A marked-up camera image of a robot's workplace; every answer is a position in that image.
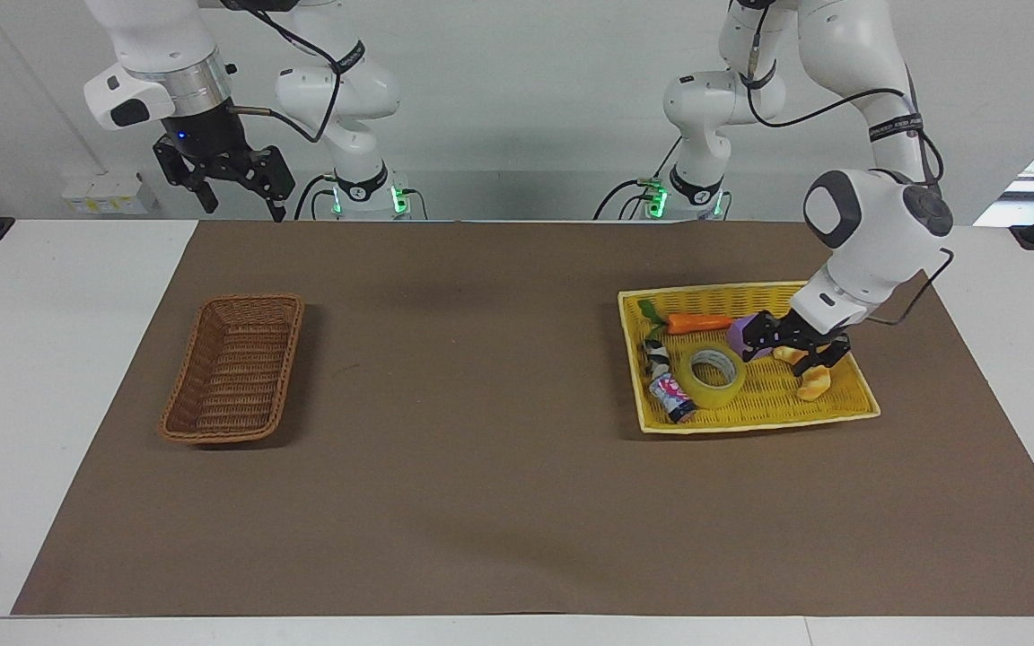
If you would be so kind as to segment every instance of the brown wicker basket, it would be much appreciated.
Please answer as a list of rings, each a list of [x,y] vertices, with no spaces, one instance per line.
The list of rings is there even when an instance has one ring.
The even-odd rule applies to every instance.
[[[291,295],[206,302],[161,414],[160,436],[183,444],[229,444],[274,432],[304,311],[303,299]]]

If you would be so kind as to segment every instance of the roll of tape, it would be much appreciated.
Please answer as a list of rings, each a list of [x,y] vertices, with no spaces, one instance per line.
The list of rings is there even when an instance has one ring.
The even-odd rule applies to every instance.
[[[727,384],[706,384],[693,371],[695,365],[710,365],[718,369],[725,376]],[[735,351],[713,344],[685,352],[673,367],[673,376],[677,377],[680,388],[689,393],[698,407],[710,409],[725,407],[736,399],[739,390],[744,388],[748,371]]]

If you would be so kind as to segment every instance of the yellow tray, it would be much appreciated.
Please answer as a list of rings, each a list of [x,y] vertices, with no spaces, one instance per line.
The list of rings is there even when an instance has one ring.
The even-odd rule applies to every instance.
[[[685,425],[673,425],[664,408],[648,393],[645,381],[644,351],[641,343],[652,331],[653,324],[641,314],[638,303],[651,300],[661,316],[673,312],[721,314],[739,318],[767,309],[776,316],[788,312],[788,300],[803,282],[748,282],[735,285],[709,285],[677,287],[676,289],[647,289],[621,291],[620,324],[625,330],[625,344],[629,348],[629,366],[636,396],[636,416],[645,433],[687,434],[735,433],[796,428],[796,426],[825,425],[832,422],[866,420],[880,414],[880,405],[873,397],[873,390],[860,372],[856,359],[845,356],[832,368],[832,389],[820,399],[810,402],[796,397],[799,378],[792,375],[788,364],[771,357],[748,364],[744,388],[731,404],[716,410],[697,410]],[[702,343],[727,346],[725,331],[697,332],[692,335],[662,335],[665,347],[675,364],[682,352],[691,351]]]

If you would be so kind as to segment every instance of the white table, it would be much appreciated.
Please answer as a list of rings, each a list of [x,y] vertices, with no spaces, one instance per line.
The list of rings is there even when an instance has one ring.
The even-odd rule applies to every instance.
[[[0,242],[0,643],[1034,643],[1034,618],[4,618],[194,226],[19,221]],[[995,228],[950,246],[937,288],[1034,459],[1034,253]]]

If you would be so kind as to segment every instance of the brown tabletop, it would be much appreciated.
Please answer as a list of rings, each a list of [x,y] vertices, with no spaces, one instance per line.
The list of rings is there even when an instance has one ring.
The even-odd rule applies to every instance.
[[[793,224],[203,221],[16,613],[1034,615],[1034,465],[935,295],[853,331],[881,418],[637,430],[619,290],[826,256]],[[308,304],[282,426],[168,444],[194,312],[257,291]]]

